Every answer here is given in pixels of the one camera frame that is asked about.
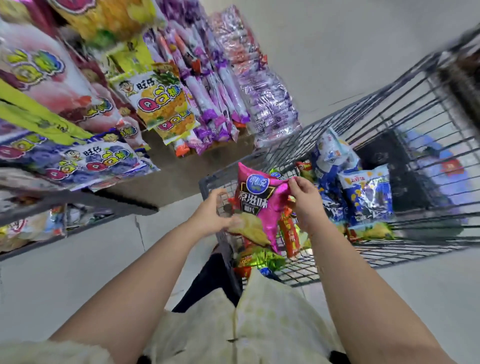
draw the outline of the person's right hand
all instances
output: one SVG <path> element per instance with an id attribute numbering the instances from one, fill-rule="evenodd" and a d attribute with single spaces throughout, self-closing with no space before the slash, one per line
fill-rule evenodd
<path id="1" fill-rule="evenodd" d="M 297 214 L 299 227 L 310 234 L 312 228 L 318 225 L 318 220 L 326 218 L 320 193 L 313 183 L 303 177 L 290 178 L 288 186 L 297 200 L 293 210 Z"/>

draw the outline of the pink gummy candy bag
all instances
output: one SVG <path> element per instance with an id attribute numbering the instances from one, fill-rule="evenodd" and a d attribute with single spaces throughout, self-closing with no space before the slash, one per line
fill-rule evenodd
<path id="1" fill-rule="evenodd" d="M 228 231 L 243 235 L 261 246 L 271 245 L 278 253 L 277 222 L 284 211 L 289 194 L 288 180 L 278 180 L 239 162 L 234 209 L 241 211 L 239 216 L 242 224 Z"/>

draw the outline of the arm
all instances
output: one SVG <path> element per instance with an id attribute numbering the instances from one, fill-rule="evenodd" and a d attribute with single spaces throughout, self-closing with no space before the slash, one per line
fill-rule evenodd
<path id="1" fill-rule="evenodd" d="M 233 222 L 216 214 L 216 201 L 223 193 L 226 191 L 213 190 L 192 217 L 107 283 L 50 339 L 100 345 L 115 363 L 136 363 L 158 325 L 189 251 L 201 238 Z"/>
<path id="2" fill-rule="evenodd" d="M 400 296 L 332 223 L 308 180 L 289 181 L 328 309 L 352 363 L 454 363 Z"/>

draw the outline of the shirt sleeve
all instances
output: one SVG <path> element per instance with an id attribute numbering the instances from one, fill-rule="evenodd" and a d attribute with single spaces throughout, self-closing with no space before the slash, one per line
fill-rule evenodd
<path id="1" fill-rule="evenodd" d="M 100 346 L 75 342 L 11 342 L 0 344 L 2 364 L 114 364 Z"/>

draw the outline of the person's left hand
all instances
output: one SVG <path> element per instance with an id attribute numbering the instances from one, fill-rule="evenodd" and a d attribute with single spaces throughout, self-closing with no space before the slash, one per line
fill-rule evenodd
<path id="1" fill-rule="evenodd" d="M 209 197 L 198 206 L 188 219 L 192 229 L 198 231 L 202 238 L 241 223 L 236 216 L 223 218 L 217 215 L 216 209 L 222 206 L 221 195 L 223 194 L 227 194 L 225 188 L 212 190 Z"/>

